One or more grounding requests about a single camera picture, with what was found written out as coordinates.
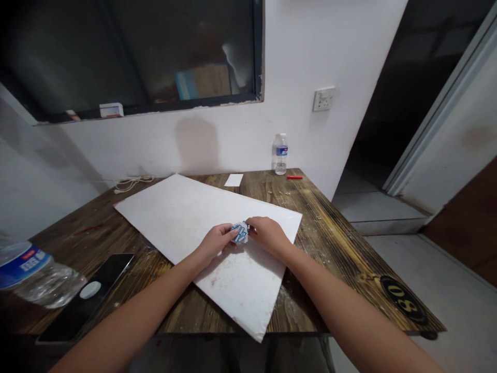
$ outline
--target black sticker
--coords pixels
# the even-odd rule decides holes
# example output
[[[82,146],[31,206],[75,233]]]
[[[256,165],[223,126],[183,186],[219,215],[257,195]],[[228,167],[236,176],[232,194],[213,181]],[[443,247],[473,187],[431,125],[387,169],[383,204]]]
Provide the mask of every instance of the black sticker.
[[[390,276],[381,276],[379,281],[388,297],[409,320],[419,325],[428,324],[425,310],[409,290]]]

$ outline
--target window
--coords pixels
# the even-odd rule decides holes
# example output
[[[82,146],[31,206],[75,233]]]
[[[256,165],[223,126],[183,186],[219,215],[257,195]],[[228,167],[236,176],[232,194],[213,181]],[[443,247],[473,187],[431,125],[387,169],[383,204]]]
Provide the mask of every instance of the window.
[[[0,81],[39,122],[260,100],[260,0],[44,0],[2,12]]]

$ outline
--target white board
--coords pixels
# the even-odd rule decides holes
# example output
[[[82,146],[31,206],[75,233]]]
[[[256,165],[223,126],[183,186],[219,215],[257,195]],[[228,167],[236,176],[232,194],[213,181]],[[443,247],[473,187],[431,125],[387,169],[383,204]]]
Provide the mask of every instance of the white board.
[[[215,225],[268,216],[294,242],[302,219],[298,212],[178,174],[127,198],[115,208],[174,264],[194,251]],[[261,342],[284,272],[280,261],[249,238],[237,250],[220,254],[194,282]]]

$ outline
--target power cord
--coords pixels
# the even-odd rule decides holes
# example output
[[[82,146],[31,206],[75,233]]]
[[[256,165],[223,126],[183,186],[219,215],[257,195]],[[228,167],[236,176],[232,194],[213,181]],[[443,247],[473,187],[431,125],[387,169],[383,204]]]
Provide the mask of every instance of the power cord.
[[[152,181],[154,181],[154,179],[155,179],[154,175],[146,175],[146,176],[129,177],[129,178],[124,178],[124,179],[121,179],[118,181],[114,181],[115,182],[114,193],[119,194],[119,193],[124,193],[124,192],[130,191],[139,182],[152,182]]]

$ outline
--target wooden table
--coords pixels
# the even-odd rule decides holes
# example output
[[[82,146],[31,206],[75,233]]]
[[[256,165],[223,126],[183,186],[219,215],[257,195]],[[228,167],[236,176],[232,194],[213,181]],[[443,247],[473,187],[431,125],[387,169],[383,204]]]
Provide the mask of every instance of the wooden table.
[[[413,322],[401,312],[399,304],[394,303],[386,294],[382,276],[396,279],[407,292],[408,287],[300,169],[289,169],[287,173],[302,175],[303,179],[287,180],[286,176],[277,176],[272,171],[255,171],[244,173],[241,185],[235,188],[223,186],[229,174],[191,178],[302,213],[296,246],[366,297],[401,330],[409,333],[446,330],[414,295],[419,302],[418,306],[425,310],[427,324]],[[113,207],[115,203],[160,180],[149,184],[140,183],[123,194],[114,194],[113,190],[108,190],[31,239],[33,244],[52,254],[57,262],[76,269],[87,278],[93,275],[109,255],[124,252],[135,254],[126,275],[87,325],[86,332],[172,267]],[[74,232],[101,223],[103,226],[100,229],[73,236]],[[401,291],[398,287],[392,289],[397,295]],[[60,312],[30,304],[13,294],[2,295],[2,301],[2,311],[10,314],[12,330],[17,334],[42,333]],[[329,333],[309,297],[289,270],[283,278],[267,332],[299,335]],[[191,284],[164,319],[157,333],[184,335],[244,332],[201,290]]]

